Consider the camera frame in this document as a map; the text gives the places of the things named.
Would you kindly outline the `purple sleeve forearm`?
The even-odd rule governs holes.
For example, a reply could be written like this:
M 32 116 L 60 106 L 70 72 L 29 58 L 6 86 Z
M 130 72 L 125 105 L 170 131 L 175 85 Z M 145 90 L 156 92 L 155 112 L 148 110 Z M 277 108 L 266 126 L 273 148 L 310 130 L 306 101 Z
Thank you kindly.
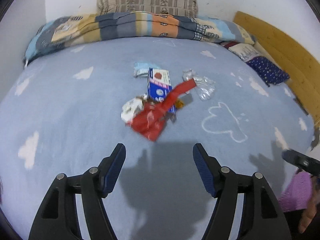
M 310 174 L 299 172 L 295 174 L 286 190 L 278 199 L 283 212 L 304 210 L 312 193 L 312 181 Z

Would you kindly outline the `right hand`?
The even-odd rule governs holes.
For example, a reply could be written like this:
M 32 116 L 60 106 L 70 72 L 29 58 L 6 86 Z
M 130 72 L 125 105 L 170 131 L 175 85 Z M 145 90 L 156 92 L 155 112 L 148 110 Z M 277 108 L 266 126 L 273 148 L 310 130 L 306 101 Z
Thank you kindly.
M 298 230 L 304 233 L 317 213 L 317 205 L 319 204 L 319 178 L 311 176 L 312 192 L 308 200 L 307 207 L 302 213 L 302 218 L 299 223 Z

